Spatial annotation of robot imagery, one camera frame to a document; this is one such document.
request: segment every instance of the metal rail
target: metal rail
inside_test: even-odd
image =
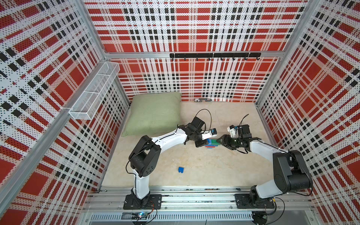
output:
[[[283,57],[284,51],[196,51],[196,52],[136,52],[136,53],[105,53],[107,59],[137,59],[137,58],[168,58],[170,54],[214,54],[214,53],[261,53],[261,57]]]
[[[99,193],[90,194],[83,212],[131,212],[123,210],[129,188],[102,187]],[[209,212],[209,211],[253,211],[237,209],[234,194],[249,193],[250,187],[150,187],[152,194],[161,194],[159,212]],[[313,204],[309,197],[295,193],[279,196],[285,202],[286,210],[309,210]]]

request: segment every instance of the wire mesh basket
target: wire mesh basket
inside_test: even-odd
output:
[[[109,90],[111,83],[119,71],[120,67],[118,63],[104,62],[85,91],[71,108],[69,112],[70,115],[75,120],[91,120],[95,116],[106,92]]]

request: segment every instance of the plaid wall panel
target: plaid wall panel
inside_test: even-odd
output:
[[[360,1],[321,1],[261,105],[282,148],[303,154],[324,224],[360,218]]]
[[[0,2],[0,184],[99,62],[73,1]]]
[[[114,59],[130,100],[134,95],[179,91],[182,101],[255,102],[277,58]]]
[[[111,85],[93,120],[70,119],[0,225],[76,224],[88,193],[98,188],[126,109]]]
[[[84,0],[106,52],[283,50],[307,0]]]

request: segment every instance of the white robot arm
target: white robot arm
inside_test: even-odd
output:
[[[201,147],[208,144],[207,139],[216,136],[216,129],[202,131],[204,122],[198,117],[187,125],[178,126],[173,132],[159,137],[149,138],[143,136],[129,156],[129,162],[135,175],[133,195],[140,206],[147,205],[150,195],[149,175],[155,169],[159,155],[167,149],[178,145],[186,144],[187,141],[195,141],[195,146]]]
[[[237,135],[234,135],[234,129],[237,129]],[[287,151],[269,145],[260,138],[253,138],[249,125],[239,125],[236,128],[231,125],[228,130],[230,135],[223,135],[217,139],[218,143],[230,150],[239,151],[237,148],[244,148],[245,152],[239,152],[244,154],[248,151],[253,152],[273,164],[274,179],[251,187],[251,203],[256,204],[262,199],[312,187],[309,170],[299,151]]]
[[[178,126],[173,132],[155,138],[145,135],[139,140],[129,156],[133,170],[130,174],[135,175],[131,197],[138,208],[148,206],[149,175],[155,169],[161,153],[177,144],[186,144],[189,140],[195,141],[196,147],[201,147],[208,143],[208,138],[216,136],[216,129],[202,131],[203,125],[202,120],[194,117],[191,123]],[[249,203],[259,206],[273,196],[312,187],[310,173],[299,151],[289,152],[262,142],[260,138],[253,138],[249,125],[232,125],[228,130],[231,135],[223,135],[217,140],[218,143],[230,150],[239,151],[237,148],[244,148],[245,152],[239,152],[246,154],[250,151],[273,163],[274,179],[251,187]]]

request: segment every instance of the aluminum frame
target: aluminum frame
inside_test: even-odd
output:
[[[103,60],[106,59],[104,46],[101,43],[99,36],[97,35],[98,32],[95,30],[95,27],[90,18],[90,15],[87,13],[87,9],[85,7],[84,1],[83,0],[75,0],[74,2],[75,2],[76,7],[78,8],[78,12],[80,14],[82,21],[85,23],[85,25],[87,26],[87,28],[89,30],[90,37],[94,41],[94,44],[96,45],[96,48],[98,49],[99,54],[101,55],[101,58]]]
[[[131,188],[102,187],[98,193],[89,194],[85,202],[81,225],[91,222],[94,213],[122,213],[137,212],[137,210],[123,210],[123,204]],[[161,194],[162,205],[158,213],[165,212],[252,212],[253,209],[237,209],[234,194],[249,193],[247,186],[151,186],[152,194]],[[314,206],[307,196],[289,193],[279,196],[285,202],[285,210],[314,210]],[[283,203],[277,201],[278,210],[282,210]]]

